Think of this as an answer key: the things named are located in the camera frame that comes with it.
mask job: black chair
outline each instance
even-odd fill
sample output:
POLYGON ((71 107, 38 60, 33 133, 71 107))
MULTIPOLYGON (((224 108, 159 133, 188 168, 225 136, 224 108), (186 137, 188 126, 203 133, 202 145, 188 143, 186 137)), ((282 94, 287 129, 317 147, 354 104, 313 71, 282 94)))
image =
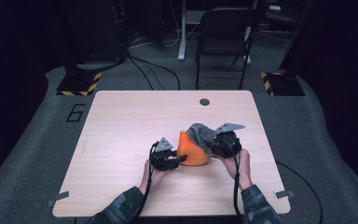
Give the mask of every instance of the black chair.
POLYGON ((199 88, 200 56, 203 54, 236 56, 233 64, 240 56, 245 57, 239 86, 239 90, 242 89, 246 62, 259 19, 259 13, 247 7, 215 7, 205 12, 200 20, 200 35, 196 54, 196 89, 199 88), (245 39, 244 31, 246 27, 250 27, 251 31, 245 39))

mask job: hand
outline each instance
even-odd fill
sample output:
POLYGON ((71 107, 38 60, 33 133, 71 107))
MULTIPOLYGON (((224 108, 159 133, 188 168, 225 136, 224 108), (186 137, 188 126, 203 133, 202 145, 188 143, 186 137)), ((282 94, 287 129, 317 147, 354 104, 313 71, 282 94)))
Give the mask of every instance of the hand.
MULTIPOLYGON (((154 170, 152 175, 152 184, 150 185, 150 191, 156 189, 161 183, 164 176, 168 173, 170 173, 172 170, 169 171, 160 171, 160 170, 154 170)), ((149 178, 149 160, 145 162, 145 168, 144 168, 144 176, 142 177, 142 183, 139 186, 139 190, 145 195, 146 187, 147 187, 147 180, 149 178)))
MULTIPOLYGON (((221 158, 221 157, 217 157, 217 158, 220 161, 222 161, 223 164, 225 164, 229 175, 234 179, 235 174, 237 173, 234 158, 228 158, 228 159, 221 158)), ((236 158, 240 166, 238 171, 240 173, 239 185, 240 185, 240 189, 244 190, 253 185, 251 179, 251 166, 250 166, 251 157, 249 155, 248 150, 243 148, 240 153, 237 153, 236 158)))

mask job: gray carpet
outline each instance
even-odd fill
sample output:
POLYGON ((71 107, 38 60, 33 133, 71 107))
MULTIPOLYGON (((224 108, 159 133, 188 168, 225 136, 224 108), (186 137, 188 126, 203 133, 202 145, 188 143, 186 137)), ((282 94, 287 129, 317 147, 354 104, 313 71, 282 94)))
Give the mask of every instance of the gray carpet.
MULTIPOLYGON (((340 158, 329 137, 324 113, 312 89, 301 78, 298 80, 306 93, 304 97, 268 96, 264 88, 260 73, 279 71, 287 44, 287 35, 256 35, 252 63, 247 68, 243 89, 254 95, 275 159, 301 174, 314 188, 322 203, 324 223, 358 223, 358 180, 340 158)), ((177 61, 179 43, 170 48, 158 44, 142 45, 131 48, 130 53, 173 70, 181 81, 182 90, 194 90, 196 46, 196 40, 187 41, 184 62, 177 61)), ((232 66, 231 61, 232 58, 203 60, 200 89, 236 90, 241 64, 232 66)), ((88 64, 86 67, 101 65, 105 64, 88 64)), ((177 90, 176 79, 170 73, 152 67, 154 76, 149 68, 140 66, 154 90, 177 90)), ((74 222, 72 218, 54 217, 51 208, 45 205, 60 190, 94 94, 56 95, 64 74, 63 68, 47 73, 49 88, 45 100, 0 168, 0 223, 74 222), (78 107, 84 110, 81 120, 65 122, 75 104, 84 104, 78 107)), ((96 91, 102 90, 150 90, 150 87, 138 68, 126 60, 103 72, 96 91)), ((290 213, 281 215, 282 221, 318 223, 319 205, 310 188, 292 171, 278 167, 285 188, 296 194, 290 199, 290 213)), ((86 219, 79 218, 78 223, 84 223, 86 219)), ((141 223, 238 223, 236 221, 235 217, 140 219, 141 223)))

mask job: white desk leg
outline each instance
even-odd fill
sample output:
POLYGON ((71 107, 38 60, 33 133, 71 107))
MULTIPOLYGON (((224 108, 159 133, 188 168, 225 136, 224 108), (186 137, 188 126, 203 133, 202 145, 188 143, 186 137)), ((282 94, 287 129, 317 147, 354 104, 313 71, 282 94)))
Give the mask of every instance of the white desk leg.
MULTIPOLYGON (((251 28, 250 27, 246 27, 246 30, 245 30, 245 40, 248 38, 249 34, 251 33, 251 28)), ((248 57, 248 62, 246 62, 246 64, 250 64, 251 63, 251 55, 249 54, 249 57, 248 57)))
MULTIPOLYGON (((258 0, 254 0, 254 2, 252 4, 252 9, 255 9, 257 7, 257 2, 258 2, 258 0)), ((245 39, 248 38, 250 33, 251 33, 251 28, 247 27, 246 31, 245 31, 245 39)), ((250 63, 251 63, 251 55, 249 55, 248 62, 246 62, 246 64, 250 64, 250 63)))
POLYGON ((185 60, 186 53, 186 0, 182 0, 182 39, 180 41, 178 60, 185 60))

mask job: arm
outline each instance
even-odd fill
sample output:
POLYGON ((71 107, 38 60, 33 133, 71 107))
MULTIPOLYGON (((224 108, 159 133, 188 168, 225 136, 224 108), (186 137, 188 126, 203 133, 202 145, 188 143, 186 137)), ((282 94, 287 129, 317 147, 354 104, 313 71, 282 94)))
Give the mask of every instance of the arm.
MULTIPOLYGON (((155 170, 153 172, 153 181, 150 191, 153 191, 161 183, 164 176, 170 171, 161 172, 155 170)), ((149 161, 145 162, 144 176, 139 188, 132 187, 122 194, 118 195, 102 212, 98 213, 90 219, 89 224, 127 224, 130 223, 132 217, 136 214, 141 206, 147 187, 147 179, 149 176, 149 161)))
MULTIPOLYGON (((260 189, 253 184, 251 179, 250 155, 246 149, 236 155, 240 165, 240 189, 245 215, 250 223, 281 223, 278 214, 267 202, 260 189)), ((232 178, 236 174, 236 166, 233 158, 219 158, 225 164, 232 178)))

